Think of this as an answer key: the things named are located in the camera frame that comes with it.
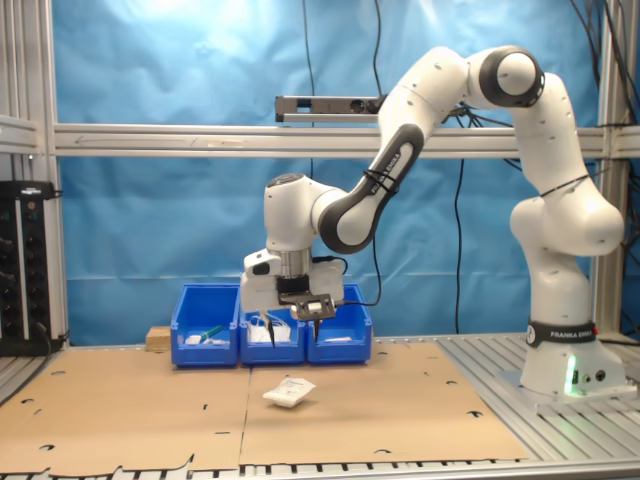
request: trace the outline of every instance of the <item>blue curtain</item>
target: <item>blue curtain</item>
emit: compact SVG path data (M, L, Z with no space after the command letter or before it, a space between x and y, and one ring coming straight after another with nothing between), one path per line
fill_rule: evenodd
M300 0L54 0L61 122L274 125L277 95L308 95ZM427 50L508 44L563 77L579 126L596 122L586 36L569 2L381 0L384 92ZM316 95L377 95L373 0L308 0ZM502 113L496 118L509 120ZM350 189L370 159L315 160ZM263 248L262 194L309 159L61 159L71 339L137 343L166 325L185 282L236 283ZM378 230L377 335L453 332L459 160L419 161ZM468 160L460 195L462 332L524 330L529 278L509 215L535 195L499 159ZM318 244L318 254L326 249ZM373 299L366 250L351 280Z

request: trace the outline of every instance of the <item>blue bin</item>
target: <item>blue bin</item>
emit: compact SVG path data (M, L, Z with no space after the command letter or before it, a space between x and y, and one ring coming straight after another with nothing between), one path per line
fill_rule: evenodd
M231 284L186 284L171 319L171 361L178 367L234 367L238 363L239 286ZM212 338L225 344L185 344L222 325Z
M306 325L291 318L291 311L269 311L291 328L290 342L249 342L248 323L258 312L240 312L240 361L245 365L298 365L304 363Z
M364 302L357 285L344 286L344 299ZM365 363L371 358L373 328L369 310L364 305L338 307L335 318L323 320L318 342L314 338L313 322L308 322L307 359L312 365ZM349 341L330 342L327 339L351 337Z

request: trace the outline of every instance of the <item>small package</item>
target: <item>small package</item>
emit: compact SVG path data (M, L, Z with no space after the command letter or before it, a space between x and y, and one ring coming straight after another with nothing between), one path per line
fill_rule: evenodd
M293 408L316 386L304 378L287 377L276 388L265 393L262 398L271 400L280 407Z

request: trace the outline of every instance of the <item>cardboard floor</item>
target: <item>cardboard floor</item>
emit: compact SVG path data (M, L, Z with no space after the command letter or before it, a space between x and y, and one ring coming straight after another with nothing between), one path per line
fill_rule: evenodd
M292 410L262 398L285 375L317 385ZM515 458L523 447L434 344L377 345L367 366L252 372L74 350L0 408L1 473Z

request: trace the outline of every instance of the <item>metal table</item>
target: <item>metal table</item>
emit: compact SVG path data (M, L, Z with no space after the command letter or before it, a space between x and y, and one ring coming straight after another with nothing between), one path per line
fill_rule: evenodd
M514 395L501 372L522 368L524 335L488 334L377 338L378 343L436 342L470 379L478 394L520 439L524 461L349 463L246 466L239 470L190 472L118 470L95 480L204 480L222 477L276 478L640 478L640 399L548 408L536 415ZM142 348L130 346L125 348ZM640 365L640 348L610 345L630 367ZM40 363L33 358L0 359L0 398ZM0 475L0 480L48 480L40 475Z

